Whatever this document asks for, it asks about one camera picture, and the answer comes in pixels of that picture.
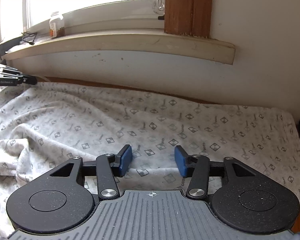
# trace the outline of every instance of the white crosshair mark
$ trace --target white crosshair mark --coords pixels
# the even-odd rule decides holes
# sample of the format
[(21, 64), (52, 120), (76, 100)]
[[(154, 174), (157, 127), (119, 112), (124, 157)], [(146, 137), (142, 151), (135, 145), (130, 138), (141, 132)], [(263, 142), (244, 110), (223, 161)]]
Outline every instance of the white crosshair mark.
[(148, 195), (149, 195), (150, 197), (155, 197), (155, 196), (157, 195), (157, 193), (155, 193), (155, 192), (150, 192)]

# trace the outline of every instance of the window sill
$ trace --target window sill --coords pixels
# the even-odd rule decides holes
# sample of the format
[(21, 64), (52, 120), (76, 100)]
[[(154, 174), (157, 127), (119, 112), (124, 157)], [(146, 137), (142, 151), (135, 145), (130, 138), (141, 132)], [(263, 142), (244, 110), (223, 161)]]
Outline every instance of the window sill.
[(188, 56), (233, 64), (235, 46), (228, 42), (166, 34), (160, 29), (78, 33), (13, 47), (2, 58), (14, 60), (42, 54), (82, 50), (128, 50)]

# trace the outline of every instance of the white wall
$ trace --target white wall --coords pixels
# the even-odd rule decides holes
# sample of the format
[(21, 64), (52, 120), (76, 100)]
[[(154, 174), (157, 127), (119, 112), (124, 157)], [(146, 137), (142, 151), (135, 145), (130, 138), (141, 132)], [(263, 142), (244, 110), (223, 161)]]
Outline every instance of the white wall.
[(279, 107), (299, 119), (300, 0), (213, 0), (211, 23), (212, 38), (236, 45), (233, 66), (129, 51), (55, 53), (13, 60), (12, 65), (29, 74), (125, 85), (216, 103)]

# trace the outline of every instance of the clear plastic bottle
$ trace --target clear plastic bottle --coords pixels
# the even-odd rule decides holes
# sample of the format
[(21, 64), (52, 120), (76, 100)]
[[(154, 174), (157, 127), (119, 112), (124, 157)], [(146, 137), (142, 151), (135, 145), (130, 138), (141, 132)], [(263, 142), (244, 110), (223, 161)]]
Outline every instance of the clear plastic bottle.
[(59, 12), (53, 12), (49, 21), (50, 37), (57, 38), (65, 35), (65, 21)]

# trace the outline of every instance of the black cable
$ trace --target black cable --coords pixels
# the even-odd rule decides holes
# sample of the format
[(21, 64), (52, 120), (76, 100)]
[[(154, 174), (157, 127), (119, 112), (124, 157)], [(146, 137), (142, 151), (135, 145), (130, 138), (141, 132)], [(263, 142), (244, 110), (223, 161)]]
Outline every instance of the black cable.
[[(37, 34), (38, 33), (27, 33), (27, 32), (24, 32), (22, 34), (22, 41), (27, 42), (30, 45), (34, 45), (34, 40), (37, 37)], [(31, 39), (31, 41), (26, 41), (27, 38), (32, 38), (32, 37), (33, 37), (33, 39)]]

